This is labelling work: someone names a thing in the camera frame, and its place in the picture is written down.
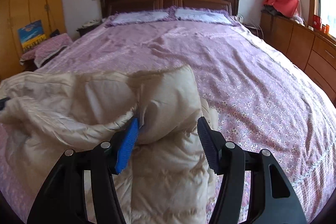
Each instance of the bed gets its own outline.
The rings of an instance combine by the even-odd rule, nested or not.
[[[104,18],[172,5],[225,10],[239,0],[100,0]],[[328,223],[335,208],[336,110],[327,95],[284,55],[242,25],[192,21],[100,27],[75,41],[41,73],[163,69],[189,64],[201,97],[219,113],[219,130],[245,150],[269,149],[287,174],[307,220]],[[0,151],[6,133],[0,125]],[[0,153],[0,190],[26,220],[34,198],[24,194]],[[249,173],[241,208],[246,218]],[[218,194],[221,177],[218,177]],[[208,220],[215,199],[207,205]]]

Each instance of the drawer handle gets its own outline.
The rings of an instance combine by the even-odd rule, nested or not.
[[[330,52],[328,52],[327,50],[325,50],[325,52],[329,54],[333,59],[335,59],[335,57]]]

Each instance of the white down jacket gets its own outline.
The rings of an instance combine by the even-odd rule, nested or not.
[[[211,118],[189,66],[133,75],[23,73],[1,83],[0,97],[6,96],[11,100],[0,112],[8,132],[6,160],[26,189],[23,195],[37,195],[66,149],[92,149],[136,115],[136,146],[128,167],[114,177],[126,222],[206,223],[216,176],[196,125],[202,114]],[[94,222],[89,176],[85,183]]]

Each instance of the purple pillowcase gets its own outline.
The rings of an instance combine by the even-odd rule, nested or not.
[[[177,9],[185,9],[185,10],[196,10],[196,11],[202,11],[202,12],[208,12],[208,13],[223,14],[226,17],[226,19],[229,20],[229,22],[231,22],[232,26],[239,26],[240,25],[240,23],[238,21],[234,20],[226,10],[211,10],[211,9],[207,9],[207,8],[189,8],[189,7],[177,7],[177,6],[172,6],[170,8],[171,8],[172,11],[174,11],[172,13],[172,16],[174,17],[175,20],[181,20],[181,19],[179,19],[175,16],[176,10]]]
[[[151,18],[151,15],[157,14],[157,12],[167,13],[167,16],[163,16],[160,18],[155,18],[155,16],[152,16]],[[120,13],[120,14],[116,13],[112,16],[109,16],[109,18],[106,20],[105,26],[112,27],[112,26],[118,26],[118,25],[142,24],[142,23],[158,22],[158,21],[172,21],[172,19],[174,18],[172,16],[172,13],[174,14],[174,11],[172,11],[171,8],[140,11],[140,12],[130,12],[130,13]],[[125,22],[122,20],[120,22],[116,22],[119,15],[130,16],[130,17],[134,15],[135,17],[138,17],[138,19],[134,21],[130,20],[129,22]]]
[[[142,23],[158,22],[158,21],[178,21],[180,19],[178,19],[175,16],[175,12],[176,12],[177,9],[185,9],[185,10],[189,9],[189,10],[198,10],[198,11],[209,12],[209,13],[223,14],[231,22],[231,24],[233,26],[239,26],[240,25],[240,23],[238,21],[234,20],[226,10],[211,10],[211,9],[207,9],[207,8],[188,8],[188,7],[171,6],[167,9],[157,9],[157,10],[120,13],[120,14],[116,13],[116,14],[108,17],[108,19],[105,21],[105,26],[106,27],[113,27],[113,26],[118,26],[118,25],[142,24]],[[169,16],[167,16],[165,18],[156,19],[156,20],[150,20],[150,21],[145,20],[145,21],[127,22],[127,23],[115,23],[115,22],[113,22],[118,17],[118,15],[132,15],[132,14],[139,14],[139,13],[143,13],[143,15],[146,15],[146,14],[151,13],[151,12],[166,12],[166,13],[168,13]]]

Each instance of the wooden wardrobe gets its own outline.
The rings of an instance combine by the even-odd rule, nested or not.
[[[36,20],[47,37],[56,29],[66,32],[62,0],[0,0],[0,81],[24,70],[17,30]]]

